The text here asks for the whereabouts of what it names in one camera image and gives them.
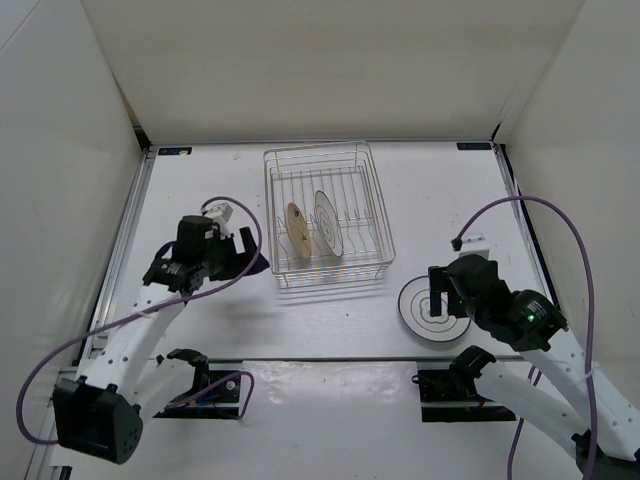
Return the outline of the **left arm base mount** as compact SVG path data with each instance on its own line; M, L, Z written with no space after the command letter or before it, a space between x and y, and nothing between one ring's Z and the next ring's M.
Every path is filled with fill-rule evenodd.
M174 349L167 359L187 363L193 369L191 388L172 403L192 395L198 397L178 407L167 408L155 415L163 419L188 420L239 420L241 376L237 370L212 369L209 359L193 349Z

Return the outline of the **aluminium table rail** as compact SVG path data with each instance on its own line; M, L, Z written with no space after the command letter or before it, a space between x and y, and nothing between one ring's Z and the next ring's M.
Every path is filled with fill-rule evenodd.
M75 373L82 360L87 360L92 354L100 352L108 339L109 315L115 311L116 287L121 269L126 263L130 248L130 236L137 222L139 207L144 198L148 174L154 153L148 145L142 147L142 152L136 158L136 172L128 191L126 204L120 219L117 235L110 251L109 262L102 278L99 294L89 319L85 322L83 331L63 345L54 349L40 361L25 379L16 400L16 422L20 433L32 444L48 448L57 443L54 428L53 394L44 395L42 404L46 415L41 422L39 432L33 433L27 427L26 414L31 411L27 405L27 396L35 393L35 382L49 375L58 382L69 373Z

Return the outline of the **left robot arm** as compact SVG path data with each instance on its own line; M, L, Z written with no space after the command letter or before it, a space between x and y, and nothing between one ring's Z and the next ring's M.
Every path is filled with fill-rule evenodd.
M142 278L132 320L111 323L100 355L54 388L58 444L114 464L128 461L145 422L211 389L206 357L193 349L155 351L168 327L206 282L235 283L269 264L261 239L243 227L243 249L221 217L187 215L176 238L160 247Z

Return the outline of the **white plate teal rim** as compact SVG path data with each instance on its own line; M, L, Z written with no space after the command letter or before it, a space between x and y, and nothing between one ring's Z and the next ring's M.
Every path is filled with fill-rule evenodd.
M449 343L461 339L469 330L471 320L456 317L448 311L446 294L441 293L435 307L431 306L430 282L427 275L418 276L401 289L397 308L405 326L416 336L434 343Z

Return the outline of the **white plate middle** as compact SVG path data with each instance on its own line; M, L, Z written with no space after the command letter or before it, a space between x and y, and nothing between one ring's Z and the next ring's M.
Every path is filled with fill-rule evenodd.
M329 251L336 257L344 253L342 233L336 210L328 196L321 190L315 192L315 219L318 230Z

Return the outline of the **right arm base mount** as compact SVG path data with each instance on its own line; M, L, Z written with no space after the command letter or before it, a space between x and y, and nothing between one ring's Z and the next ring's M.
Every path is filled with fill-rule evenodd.
M470 346L447 366L419 363L411 381L418 387L423 423L511 422L515 414L480 395L474 381L496 358L478 346Z

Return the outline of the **beige patterned plate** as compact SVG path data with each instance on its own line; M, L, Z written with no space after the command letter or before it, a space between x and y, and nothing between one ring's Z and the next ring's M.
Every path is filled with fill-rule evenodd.
M312 252L309 229L303 212L294 202L286 206L285 227L295 251L301 258L309 259Z

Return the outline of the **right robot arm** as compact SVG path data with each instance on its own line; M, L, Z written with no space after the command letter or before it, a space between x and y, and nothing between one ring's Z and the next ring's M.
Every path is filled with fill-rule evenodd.
M478 395L502 404L559 445L586 479L638 478L638 409L603 373L586 367L586 350L546 297L510 290L497 263L476 254L432 266L428 276L432 302L451 301L449 312L507 344L561 395L534 387L472 345L449 365L455 396Z

